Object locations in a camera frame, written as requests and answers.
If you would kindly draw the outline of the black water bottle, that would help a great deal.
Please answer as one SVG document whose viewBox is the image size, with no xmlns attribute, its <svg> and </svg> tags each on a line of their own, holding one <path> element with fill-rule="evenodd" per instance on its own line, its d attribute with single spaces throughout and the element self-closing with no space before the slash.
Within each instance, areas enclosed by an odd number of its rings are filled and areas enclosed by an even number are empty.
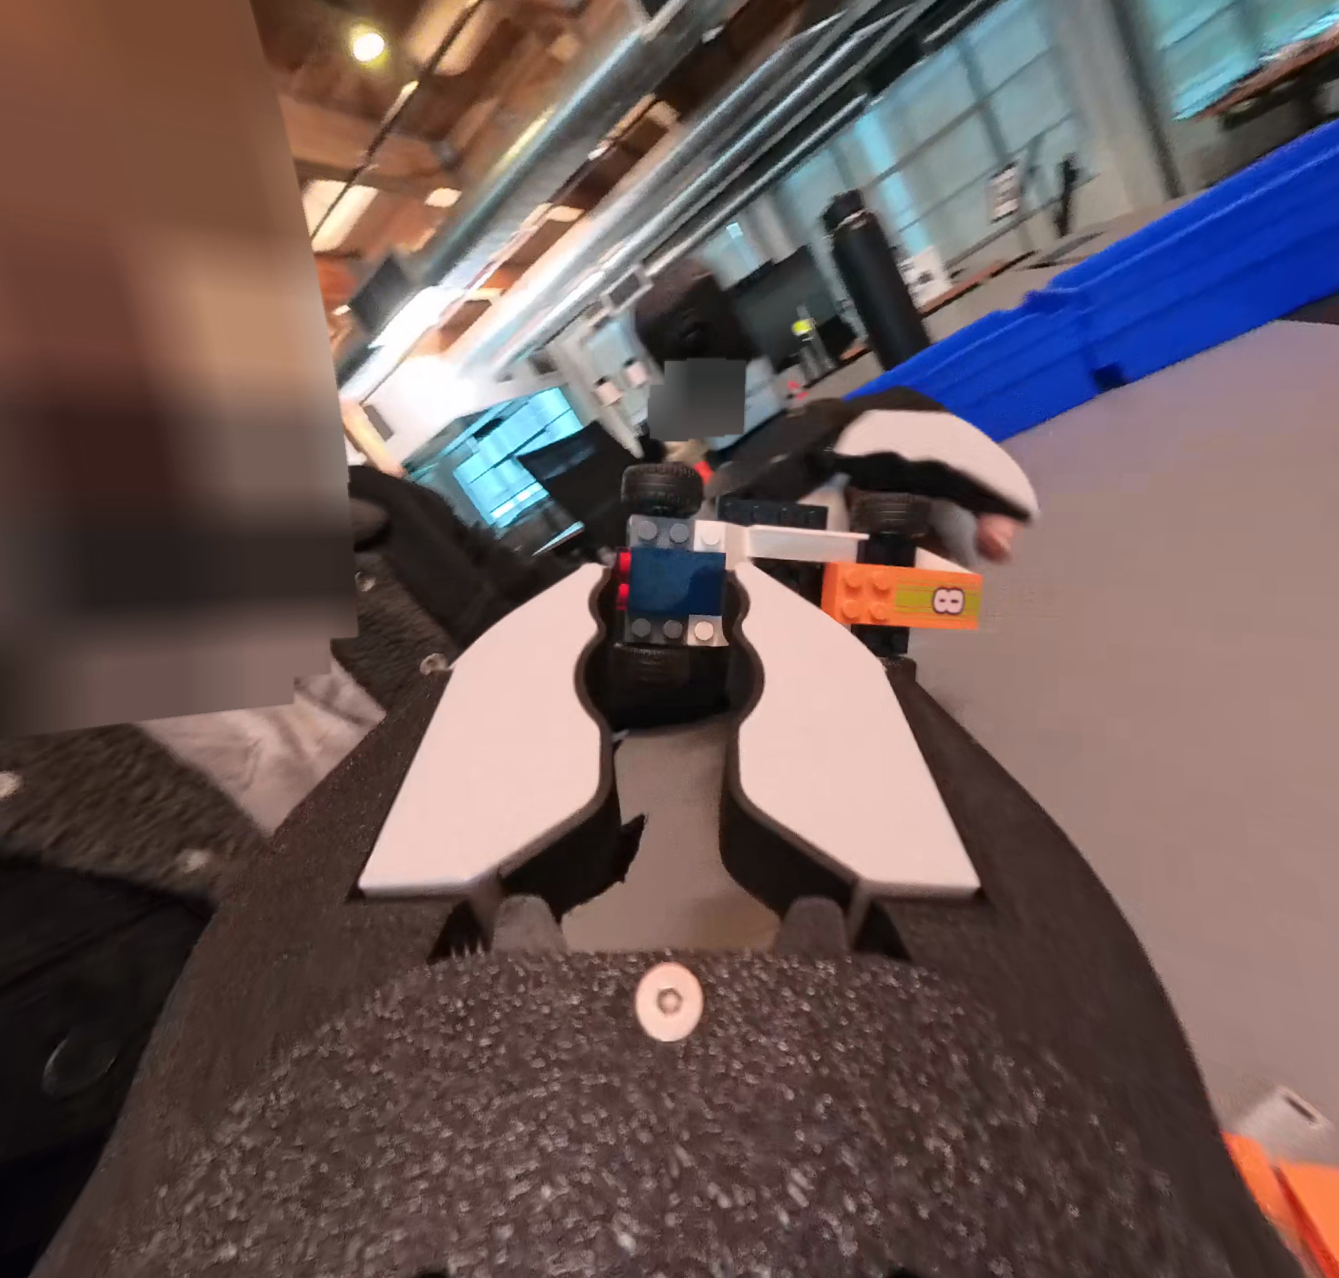
<svg viewBox="0 0 1339 1278">
<path fill-rule="evenodd" d="M 821 223 L 832 262 L 878 365 L 892 371 L 926 350 L 930 341 L 895 250 L 860 192 L 832 198 Z"/>
</svg>

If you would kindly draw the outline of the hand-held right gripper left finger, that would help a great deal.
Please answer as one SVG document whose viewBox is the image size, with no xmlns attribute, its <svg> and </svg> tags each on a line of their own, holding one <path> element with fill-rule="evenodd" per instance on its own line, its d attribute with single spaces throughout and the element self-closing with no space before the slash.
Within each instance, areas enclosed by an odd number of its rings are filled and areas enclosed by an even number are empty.
<svg viewBox="0 0 1339 1278">
<path fill-rule="evenodd" d="M 605 567 L 578 567 L 457 660 L 358 878 L 374 899 L 496 887 L 564 915 L 615 881 L 611 730 L 584 667 Z"/>
</svg>

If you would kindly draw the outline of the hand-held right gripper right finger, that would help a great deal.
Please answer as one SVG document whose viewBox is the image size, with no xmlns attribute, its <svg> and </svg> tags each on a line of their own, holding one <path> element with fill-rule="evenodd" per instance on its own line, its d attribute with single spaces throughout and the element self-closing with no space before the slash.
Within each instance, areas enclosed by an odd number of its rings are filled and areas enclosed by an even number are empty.
<svg viewBox="0 0 1339 1278">
<path fill-rule="evenodd" d="M 800 899 L 966 902 L 980 879 L 878 658 L 766 574 L 735 574 L 720 854 L 773 915 Z"/>
</svg>

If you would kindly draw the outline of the person's pale printed shirt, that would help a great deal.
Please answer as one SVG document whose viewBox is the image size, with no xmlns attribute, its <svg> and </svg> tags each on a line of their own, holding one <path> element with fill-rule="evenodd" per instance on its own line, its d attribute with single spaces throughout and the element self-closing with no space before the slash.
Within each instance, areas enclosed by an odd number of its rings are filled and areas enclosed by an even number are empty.
<svg viewBox="0 0 1339 1278">
<path fill-rule="evenodd" d="M 273 834 L 383 718 L 383 707 L 333 663 L 298 679 L 286 704 L 155 718 L 138 730 Z"/>
</svg>

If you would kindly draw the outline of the orange lego race car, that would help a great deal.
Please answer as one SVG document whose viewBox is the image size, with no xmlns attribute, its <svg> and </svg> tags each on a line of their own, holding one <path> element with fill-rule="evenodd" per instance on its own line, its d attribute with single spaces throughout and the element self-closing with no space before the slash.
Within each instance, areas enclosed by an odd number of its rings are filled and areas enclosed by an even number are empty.
<svg viewBox="0 0 1339 1278">
<path fill-rule="evenodd" d="M 912 631 L 980 627 L 981 576 L 929 550 L 927 500 L 859 497 L 847 518 L 833 500 L 726 495 L 694 518 L 700 474 L 640 465 L 624 474 L 627 531 L 611 564 L 611 645 L 597 698 L 615 730 L 654 728 L 726 706 L 729 577 L 753 567 L 857 636 L 883 661 Z"/>
</svg>

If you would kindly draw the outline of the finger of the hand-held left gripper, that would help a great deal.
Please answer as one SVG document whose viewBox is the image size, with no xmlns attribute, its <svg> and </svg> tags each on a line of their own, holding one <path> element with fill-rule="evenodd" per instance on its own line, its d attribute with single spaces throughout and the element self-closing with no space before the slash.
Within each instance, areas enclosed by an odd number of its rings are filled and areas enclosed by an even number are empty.
<svg viewBox="0 0 1339 1278">
<path fill-rule="evenodd" d="M 947 413 L 862 413 L 835 437 L 832 470 L 863 494 L 935 500 L 1019 524 L 1038 518 L 1034 488 L 1019 464 L 978 428 Z"/>
</svg>

